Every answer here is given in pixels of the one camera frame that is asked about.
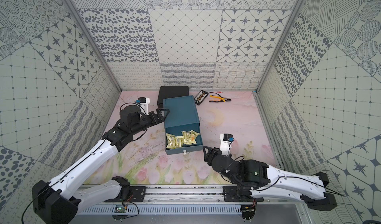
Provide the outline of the green cookie packet three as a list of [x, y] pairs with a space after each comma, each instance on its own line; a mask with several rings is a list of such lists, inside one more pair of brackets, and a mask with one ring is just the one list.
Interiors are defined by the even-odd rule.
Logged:
[[196, 131], [182, 131], [182, 135], [183, 136], [188, 136], [189, 137], [189, 140], [191, 142], [191, 145], [193, 144], [196, 144], [196, 138], [200, 135], [198, 132]]

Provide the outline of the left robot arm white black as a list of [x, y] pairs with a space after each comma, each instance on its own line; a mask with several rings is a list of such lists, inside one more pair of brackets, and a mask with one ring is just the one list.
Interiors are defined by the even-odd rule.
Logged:
[[82, 184], [107, 160], [135, 141], [134, 135], [163, 123], [168, 109], [146, 112], [138, 104], [120, 111], [120, 119], [82, 158], [50, 181], [32, 188], [32, 209], [47, 224], [68, 224], [83, 210], [107, 200], [125, 203], [133, 192], [128, 179], [115, 176], [108, 182], [80, 191]]

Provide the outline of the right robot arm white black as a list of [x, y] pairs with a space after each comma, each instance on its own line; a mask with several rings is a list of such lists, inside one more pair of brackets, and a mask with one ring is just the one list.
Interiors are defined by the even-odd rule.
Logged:
[[337, 192], [329, 189], [328, 175], [301, 175], [256, 160], [235, 160], [218, 148], [203, 147], [204, 161], [232, 185], [223, 187], [226, 202], [277, 198], [304, 202], [317, 211], [337, 207]]

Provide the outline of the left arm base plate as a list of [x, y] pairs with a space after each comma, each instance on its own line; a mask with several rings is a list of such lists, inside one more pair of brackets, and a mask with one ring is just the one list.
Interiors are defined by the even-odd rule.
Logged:
[[122, 188], [120, 194], [114, 199], [105, 200], [105, 203], [112, 202], [143, 202], [146, 192], [146, 186], [129, 186]]

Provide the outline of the teal drawer cabinet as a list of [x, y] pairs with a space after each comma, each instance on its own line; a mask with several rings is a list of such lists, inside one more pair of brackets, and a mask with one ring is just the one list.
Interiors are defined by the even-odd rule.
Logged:
[[164, 122], [167, 133], [180, 135], [182, 131], [200, 132], [200, 120], [193, 96], [164, 99], [163, 106], [170, 111]]

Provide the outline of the green cookie packet one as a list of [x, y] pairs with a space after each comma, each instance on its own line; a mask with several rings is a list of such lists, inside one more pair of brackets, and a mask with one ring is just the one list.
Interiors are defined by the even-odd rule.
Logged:
[[175, 136], [175, 135], [166, 133], [166, 138], [167, 138], [167, 146], [166, 146], [167, 149], [176, 149], [182, 146], [183, 136]]

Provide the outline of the green cookie packet two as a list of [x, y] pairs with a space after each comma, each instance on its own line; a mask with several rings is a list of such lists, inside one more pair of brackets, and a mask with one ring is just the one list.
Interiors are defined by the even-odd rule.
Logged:
[[176, 136], [175, 141], [176, 141], [176, 148], [181, 148], [183, 147], [183, 145], [191, 144], [188, 136]]

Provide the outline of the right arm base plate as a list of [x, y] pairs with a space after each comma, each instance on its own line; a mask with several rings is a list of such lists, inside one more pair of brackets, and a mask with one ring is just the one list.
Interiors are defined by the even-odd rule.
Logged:
[[253, 202], [249, 189], [240, 186], [223, 186], [223, 196], [225, 202]]

